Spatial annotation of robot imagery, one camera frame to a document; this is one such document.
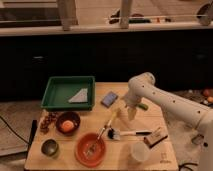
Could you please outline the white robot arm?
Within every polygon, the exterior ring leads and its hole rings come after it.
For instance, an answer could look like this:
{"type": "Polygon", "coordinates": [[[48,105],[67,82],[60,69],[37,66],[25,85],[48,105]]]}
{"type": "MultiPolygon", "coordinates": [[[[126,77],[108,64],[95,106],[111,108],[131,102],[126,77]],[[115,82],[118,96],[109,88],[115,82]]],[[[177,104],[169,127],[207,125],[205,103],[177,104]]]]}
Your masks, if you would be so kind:
{"type": "Polygon", "coordinates": [[[128,81],[128,91],[123,100],[129,115],[136,114],[136,106],[142,98],[165,108],[204,136],[197,171],[213,171],[213,109],[157,88],[155,77],[150,72],[128,81]]]}

